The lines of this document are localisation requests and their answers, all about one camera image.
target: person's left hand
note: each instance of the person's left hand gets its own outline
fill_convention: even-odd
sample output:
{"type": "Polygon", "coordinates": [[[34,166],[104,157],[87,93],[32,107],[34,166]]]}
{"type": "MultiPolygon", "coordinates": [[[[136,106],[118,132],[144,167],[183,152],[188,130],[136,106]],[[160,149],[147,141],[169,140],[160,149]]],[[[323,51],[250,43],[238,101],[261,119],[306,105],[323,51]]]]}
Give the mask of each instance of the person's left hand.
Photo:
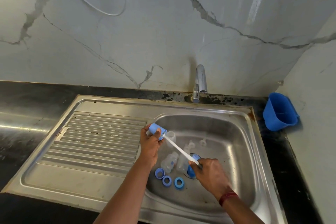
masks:
{"type": "Polygon", "coordinates": [[[157,160],[158,160],[158,149],[160,145],[163,143],[162,139],[159,141],[159,138],[161,136],[161,129],[157,129],[154,135],[150,134],[149,136],[146,134],[146,132],[149,129],[149,126],[151,124],[148,124],[144,128],[141,129],[140,133],[140,145],[141,145],[141,153],[140,156],[150,162],[150,167],[152,168],[157,160]]]}

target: chrome faucet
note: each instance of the chrome faucet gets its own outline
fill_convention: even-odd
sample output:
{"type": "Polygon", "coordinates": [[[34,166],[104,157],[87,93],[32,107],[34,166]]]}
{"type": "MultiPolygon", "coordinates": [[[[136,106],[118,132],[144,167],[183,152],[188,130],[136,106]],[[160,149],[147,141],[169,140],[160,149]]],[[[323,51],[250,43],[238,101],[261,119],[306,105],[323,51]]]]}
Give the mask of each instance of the chrome faucet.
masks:
{"type": "Polygon", "coordinates": [[[208,93],[207,79],[205,78],[205,69],[203,65],[196,67],[195,85],[192,92],[192,101],[199,103],[200,93],[208,93]]]}

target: red thread bracelet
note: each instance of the red thread bracelet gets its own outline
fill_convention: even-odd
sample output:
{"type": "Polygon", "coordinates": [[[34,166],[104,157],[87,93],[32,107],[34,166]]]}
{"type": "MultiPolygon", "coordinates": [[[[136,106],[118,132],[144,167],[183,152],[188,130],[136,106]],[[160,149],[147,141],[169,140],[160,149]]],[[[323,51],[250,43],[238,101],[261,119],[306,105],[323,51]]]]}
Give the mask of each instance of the red thread bracelet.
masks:
{"type": "Polygon", "coordinates": [[[220,197],[219,204],[223,207],[223,204],[224,204],[225,200],[227,200],[230,197],[237,197],[237,196],[238,195],[234,191],[225,193],[225,194],[223,194],[223,196],[220,197]]]}

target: black countertop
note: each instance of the black countertop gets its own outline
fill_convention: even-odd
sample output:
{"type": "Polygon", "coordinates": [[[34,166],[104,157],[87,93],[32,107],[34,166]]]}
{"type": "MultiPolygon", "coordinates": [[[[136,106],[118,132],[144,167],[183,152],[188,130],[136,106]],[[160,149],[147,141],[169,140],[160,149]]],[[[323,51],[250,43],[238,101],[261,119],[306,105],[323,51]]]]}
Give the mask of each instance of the black countertop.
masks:
{"type": "MultiPolygon", "coordinates": [[[[191,102],[191,94],[152,90],[0,82],[0,190],[10,181],[78,95],[191,102]]],[[[289,224],[322,223],[286,135],[263,120],[267,98],[207,94],[200,103],[253,107],[289,224]]],[[[0,223],[92,223],[98,213],[0,194],[0,223]]]]}

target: white brush handle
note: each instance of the white brush handle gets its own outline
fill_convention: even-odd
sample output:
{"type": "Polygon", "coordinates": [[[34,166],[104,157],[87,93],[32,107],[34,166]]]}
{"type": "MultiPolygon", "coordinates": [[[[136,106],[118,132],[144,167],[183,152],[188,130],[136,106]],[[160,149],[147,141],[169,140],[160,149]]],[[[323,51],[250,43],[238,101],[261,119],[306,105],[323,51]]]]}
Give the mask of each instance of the white brush handle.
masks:
{"type": "Polygon", "coordinates": [[[180,147],[178,147],[172,140],[169,139],[166,135],[163,135],[164,138],[166,138],[176,149],[178,149],[189,161],[195,162],[198,166],[200,163],[191,157],[189,154],[187,154],[184,150],[182,150],[180,147]]]}

